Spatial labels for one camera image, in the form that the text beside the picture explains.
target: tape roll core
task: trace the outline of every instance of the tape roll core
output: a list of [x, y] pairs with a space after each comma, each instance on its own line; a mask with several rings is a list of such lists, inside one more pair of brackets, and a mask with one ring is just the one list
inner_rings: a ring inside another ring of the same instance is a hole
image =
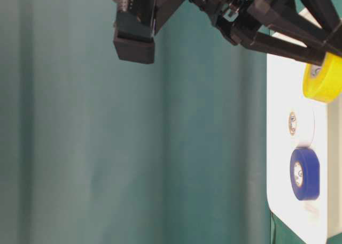
[[313, 108], [304, 102], [292, 108], [288, 114], [288, 128], [294, 148], [310, 147], [315, 133]]

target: blue tape roll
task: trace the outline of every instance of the blue tape roll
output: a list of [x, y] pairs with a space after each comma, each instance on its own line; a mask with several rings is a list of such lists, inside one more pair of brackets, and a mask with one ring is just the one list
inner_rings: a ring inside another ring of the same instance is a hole
[[291, 156], [290, 177], [298, 200], [315, 200], [320, 195], [320, 163], [312, 149], [295, 149]]

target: tape roll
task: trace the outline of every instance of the tape roll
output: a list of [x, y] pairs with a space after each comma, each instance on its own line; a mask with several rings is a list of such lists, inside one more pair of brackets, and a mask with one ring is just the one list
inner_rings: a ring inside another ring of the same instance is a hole
[[296, 105], [289, 111], [288, 126], [294, 147], [310, 147], [315, 134], [313, 108], [307, 102]]
[[303, 93], [307, 98], [329, 103], [342, 90], [342, 58], [327, 53], [322, 67], [307, 64]]
[[290, 177], [298, 200], [316, 200], [320, 195], [320, 163], [312, 149], [295, 149], [291, 156]]

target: black plastic part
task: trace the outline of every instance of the black plastic part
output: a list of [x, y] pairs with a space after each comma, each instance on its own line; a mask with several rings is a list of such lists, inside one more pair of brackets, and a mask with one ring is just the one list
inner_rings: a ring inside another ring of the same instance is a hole
[[114, 34], [114, 45], [121, 60], [137, 62], [142, 64], [154, 63], [154, 40], [142, 42], [132, 39], [125, 39], [118, 36], [118, 31]]
[[332, 32], [339, 26], [341, 20], [331, 0], [301, 1], [324, 30]]
[[154, 0], [118, 0], [116, 28], [120, 37], [148, 40], [152, 37]]
[[[154, 61], [153, 33], [185, 0], [118, 0], [114, 44], [120, 59]], [[233, 45], [322, 65], [325, 53], [342, 57], [342, 22], [331, 0], [302, 0], [321, 27], [299, 15], [295, 0], [189, 0]], [[269, 29], [301, 41], [306, 47], [259, 33]]]

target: green cloth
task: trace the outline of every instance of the green cloth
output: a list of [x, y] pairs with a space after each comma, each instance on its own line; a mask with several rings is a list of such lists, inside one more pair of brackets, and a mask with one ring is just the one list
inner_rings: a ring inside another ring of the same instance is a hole
[[[334, 236], [327, 244], [342, 243], [342, 234]], [[294, 232], [291, 231], [277, 216], [271, 215], [271, 244], [305, 244]]]

